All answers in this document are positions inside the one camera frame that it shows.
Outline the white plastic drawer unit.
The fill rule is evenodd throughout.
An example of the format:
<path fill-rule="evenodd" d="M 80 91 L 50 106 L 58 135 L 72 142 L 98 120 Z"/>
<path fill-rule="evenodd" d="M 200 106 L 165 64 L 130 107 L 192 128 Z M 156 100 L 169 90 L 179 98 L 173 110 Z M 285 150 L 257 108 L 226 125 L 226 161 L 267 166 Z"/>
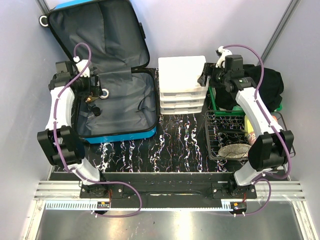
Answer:
<path fill-rule="evenodd" d="M 160 113 L 162 115 L 197 114 L 202 111 L 208 83 L 199 83 L 206 58 L 175 56 L 158 58 Z"/>

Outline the green plastic tray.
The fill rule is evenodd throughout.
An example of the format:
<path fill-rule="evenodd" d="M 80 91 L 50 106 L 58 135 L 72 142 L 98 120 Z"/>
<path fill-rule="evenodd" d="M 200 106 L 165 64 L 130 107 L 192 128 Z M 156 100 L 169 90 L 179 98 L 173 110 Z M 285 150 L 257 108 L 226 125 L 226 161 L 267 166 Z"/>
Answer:
<path fill-rule="evenodd" d="M 244 110 L 239 105 L 234 105 L 232 109 L 226 109 L 224 106 L 231 106 L 232 96 L 226 90 L 221 88 L 209 87 L 212 109 L 217 116 L 245 116 Z"/>

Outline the small dark bottle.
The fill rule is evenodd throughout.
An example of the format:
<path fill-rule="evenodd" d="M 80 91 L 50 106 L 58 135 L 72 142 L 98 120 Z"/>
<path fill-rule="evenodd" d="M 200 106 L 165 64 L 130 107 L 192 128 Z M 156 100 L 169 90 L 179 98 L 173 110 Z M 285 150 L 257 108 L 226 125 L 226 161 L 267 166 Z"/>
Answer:
<path fill-rule="evenodd" d="M 88 109 L 94 114 L 95 117 L 101 115 L 102 111 L 100 107 L 95 104 L 95 101 L 100 99 L 99 96 L 88 96 L 85 98 L 85 103 L 87 104 Z"/>

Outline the large black garment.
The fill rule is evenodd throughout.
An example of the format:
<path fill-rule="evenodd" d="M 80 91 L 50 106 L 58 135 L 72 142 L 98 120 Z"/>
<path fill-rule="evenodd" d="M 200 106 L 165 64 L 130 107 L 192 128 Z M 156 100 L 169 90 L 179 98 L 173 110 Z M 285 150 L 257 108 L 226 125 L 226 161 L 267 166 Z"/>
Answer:
<path fill-rule="evenodd" d="M 243 66 L 244 76 L 251 77 L 256 84 L 260 81 L 261 66 L 253 64 L 245 64 Z M 282 102 L 281 94 L 284 91 L 284 82 L 281 73 L 270 68 L 264 68 L 263 81 L 259 88 L 260 97 L 270 112 L 275 111 Z M 237 105 L 233 99 L 231 106 L 223 106 L 224 108 L 231 110 L 233 106 Z"/>

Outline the blue fish-print suitcase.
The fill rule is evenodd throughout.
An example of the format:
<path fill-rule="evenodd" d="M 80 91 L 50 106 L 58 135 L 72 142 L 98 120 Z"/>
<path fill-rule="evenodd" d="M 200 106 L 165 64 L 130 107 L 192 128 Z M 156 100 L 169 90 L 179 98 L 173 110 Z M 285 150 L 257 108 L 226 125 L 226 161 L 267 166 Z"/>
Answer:
<path fill-rule="evenodd" d="M 107 99 L 98 99 L 94 116 L 81 99 L 72 109 L 72 127 L 91 144 L 146 139 L 156 133 L 157 83 L 147 69 L 145 34 L 128 0 L 74 0 L 47 15 L 48 26 L 68 57 L 79 44 L 80 57 L 91 57 Z"/>

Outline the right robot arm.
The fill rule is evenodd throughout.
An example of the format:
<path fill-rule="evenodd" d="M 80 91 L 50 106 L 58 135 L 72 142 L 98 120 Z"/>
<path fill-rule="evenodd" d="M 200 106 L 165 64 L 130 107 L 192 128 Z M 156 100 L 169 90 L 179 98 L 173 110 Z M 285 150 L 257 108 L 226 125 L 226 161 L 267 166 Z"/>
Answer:
<path fill-rule="evenodd" d="M 222 55 L 217 63 L 205 63 L 198 82 L 224 88 L 243 109 L 256 135 L 247 162 L 220 188 L 222 194 L 240 198 L 263 174 L 272 175 L 277 167 L 289 164 L 294 135 L 284 130 L 268 111 L 257 83 L 246 74 L 241 55 Z"/>

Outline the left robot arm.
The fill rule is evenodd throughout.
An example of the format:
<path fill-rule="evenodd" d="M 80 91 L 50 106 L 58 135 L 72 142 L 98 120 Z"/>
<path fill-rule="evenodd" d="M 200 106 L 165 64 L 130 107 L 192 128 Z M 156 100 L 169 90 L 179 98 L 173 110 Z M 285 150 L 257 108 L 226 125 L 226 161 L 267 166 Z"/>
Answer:
<path fill-rule="evenodd" d="M 74 57 L 55 64 L 56 74 L 49 82 L 51 96 L 49 119 L 37 141 L 52 166 L 75 174 L 81 190 L 90 197 L 103 198 L 110 190 L 102 173 L 85 156 L 85 147 L 72 127 L 72 108 L 76 98 L 92 101 L 102 95 L 98 76 L 91 73 L 90 61 Z"/>

